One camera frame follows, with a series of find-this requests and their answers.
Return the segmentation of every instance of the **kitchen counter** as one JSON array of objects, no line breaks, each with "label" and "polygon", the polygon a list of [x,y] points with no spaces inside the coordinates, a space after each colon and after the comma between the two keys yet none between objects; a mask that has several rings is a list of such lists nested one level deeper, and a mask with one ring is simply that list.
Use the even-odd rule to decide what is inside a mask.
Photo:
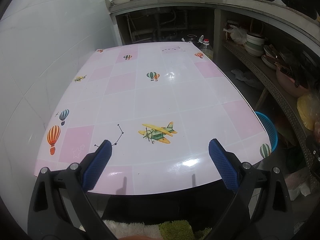
[{"label": "kitchen counter", "polygon": [[319,23],[291,8],[265,0],[135,0],[111,6],[109,12],[113,18],[132,11],[167,6],[209,7],[247,15],[282,29],[320,56]]}]

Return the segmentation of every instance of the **hot air balloon print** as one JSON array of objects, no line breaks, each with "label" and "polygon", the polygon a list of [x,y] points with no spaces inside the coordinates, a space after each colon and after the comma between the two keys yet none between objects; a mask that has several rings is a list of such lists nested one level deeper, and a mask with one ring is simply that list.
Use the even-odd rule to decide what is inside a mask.
[{"label": "hot air balloon print", "polygon": [[156,76],[156,74],[157,74],[156,72],[150,72],[150,73],[147,74],[147,77],[151,78],[151,81],[153,81],[154,80],[153,78]]},{"label": "hot air balloon print", "polygon": [[195,56],[197,56],[199,58],[203,58],[204,54],[202,52],[198,52],[195,54]]},{"label": "hot air balloon print", "polygon": [[55,143],[57,142],[60,136],[60,127],[58,125],[53,126],[48,134],[47,134],[47,141],[51,145],[50,154],[54,155],[56,148],[54,147]]},{"label": "hot air balloon print", "polygon": [[155,81],[158,81],[158,78],[160,77],[160,74],[159,73],[157,73],[156,75],[155,75]]},{"label": "hot air balloon print", "polygon": [[63,126],[65,124],[65,119],[67,118],[67,116],[69,115],[70,111],[69,109],[63,110],[62,113],[59,116],[59,119],[62,121],[61,125]]},{"label": "hot air balloon print", "polygon": [[129,60],[129,59],[132,58],[132,56],[131,55],[125,55],[125,56],[123,56],[123,58],[125,58],[125,60]]}]

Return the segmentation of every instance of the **orange hot air balloon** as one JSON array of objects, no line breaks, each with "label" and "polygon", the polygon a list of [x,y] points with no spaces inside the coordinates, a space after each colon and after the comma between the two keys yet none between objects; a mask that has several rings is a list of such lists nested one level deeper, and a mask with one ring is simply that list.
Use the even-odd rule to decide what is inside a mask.
[{"label": "orange hot air balloon", "polygon": [[199,58],[203,58],[204,54],[202,52],[198,52],[195,54],[195,56],[197,56]]},{"label": "orange hot air balloon", "polygon": [[60,136],[60,132],[61,132],[60,127],[58,125],[55,125],[49,130],[47,134],[47,141],[51,145],[51,149],[50,149],[51,155],[54,155],[54,152],[56,151],[56,148],[54,147],[54,145]]},{"label": "orange hot air balloon", "polygon": [[158,81],[158,78],[160,77],[160,74],[159,73],[157,73],[155,76],[154,76],[154,79],[156,80],[156,81]]}]

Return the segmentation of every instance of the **cooking oil bottle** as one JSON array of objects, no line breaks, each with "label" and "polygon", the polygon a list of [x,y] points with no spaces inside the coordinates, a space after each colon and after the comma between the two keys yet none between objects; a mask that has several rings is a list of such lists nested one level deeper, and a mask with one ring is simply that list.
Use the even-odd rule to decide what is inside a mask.
[{"label": "cooking oil bottle", "polygon": [[208,39],[204,39],[203,42],[201,42],[202,45],[200,46],[200,50],[209,58],[213,59],[213,48],[209,44]]}]

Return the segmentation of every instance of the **star constellation print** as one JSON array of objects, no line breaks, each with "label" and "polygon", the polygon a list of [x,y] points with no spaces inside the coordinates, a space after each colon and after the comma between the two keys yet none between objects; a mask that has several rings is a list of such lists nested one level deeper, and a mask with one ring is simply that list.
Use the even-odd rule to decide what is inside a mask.
[{"label": "star constellation print", "polygon": [[122,131],[122,129],[121,129],[121,127],[120,127],[119,124],[118,124],[118,127],[119,127],[119,129],[120,129],[120,131],[121,131],[121,134],[120,134],[118,140],[117,140],[112,146],[116,146],[116,145],[118,144],[118,141],[120,140],[121,136],[124,134],[124,132]]},{"label": "star constellation print", "polygon": [[174,47],[174,48],[171,48],[171,49],[163,49],[162,51],[165,51],[165,50],[177,50],[177,49],[181,49],[180,47]]}]

